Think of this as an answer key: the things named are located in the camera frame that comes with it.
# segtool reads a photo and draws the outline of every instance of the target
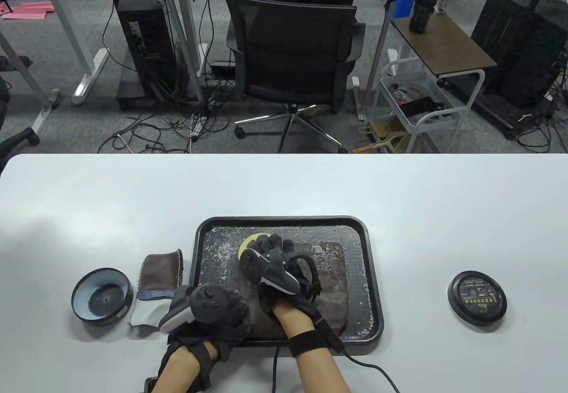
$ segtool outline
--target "black computer case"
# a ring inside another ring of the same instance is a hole
[[[178,67],[166,14],[154,0],[120,0],[120,24],[147,96],[176,88]]]
[[[517,107],[542,101],[568,62],[568,4],[541,0],[487,0],[471,38],[497,62],[485,93],[499,93]]]

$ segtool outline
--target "yellow sponge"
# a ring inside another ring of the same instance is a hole
[[[252,241],[256,241],[256,239],[258,239],[259,236],[262,236],[264,234],[270,237],[270,233],[254,233],[250,235],[248,238],[246,238],[239,247],[239,259],[241,258],[241,254],[243,253],[243,251],[248,248],[248,244],[251,243]]]

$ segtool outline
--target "black office chair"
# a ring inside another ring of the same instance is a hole
[[[2,125],[4,125],[4,118],[6,117],[6,112],[8,111],[8,102],[10,101],[10,93],[8,92],[8,87],[4,80],[0,77],[0,130],[2,130]],[[6,166],[8,162],[8,155],[14,150],[20,143],[24,141],[32,146],[39,144],[40,139],[35,131],[27,127],[19,134],[13,135],[12,137],[4,140],[0,143],[0,173]]]
[[[286,104],[286,113],[235,122],[241,125],[288,118],[278,146],[286,143],[294,122],[303,123],[347,153],[341,143],[303,114],[319,105],[343,106],[347,77],[361,57],[363,23],[356,7],[291,4],[268,0],[226,0],[231,12],[227,46],[235,54],[235,92]]]

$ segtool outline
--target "pink paper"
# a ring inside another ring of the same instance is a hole
[[[45,2],[45,3],[24,3],[22,5],[20,5],[20,8],[43,8],[45,9],[45,11],[47,11],[48,13],[52,13],[55,11],[55,8],[53,7],[53,4],[50,2]]]
[[[24,13],[6,13],[2,16],[8,20],[44,20],[45,13],[43,14],[24,14]]]
[[[15,7],[12,10],[18,14],[47,14],[44,7]]]

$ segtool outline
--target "black thermos bottle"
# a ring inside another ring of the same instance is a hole
[[[438,3],[438,0],[414,0],[408,28],[416,33],[424,33],[436,3]]]

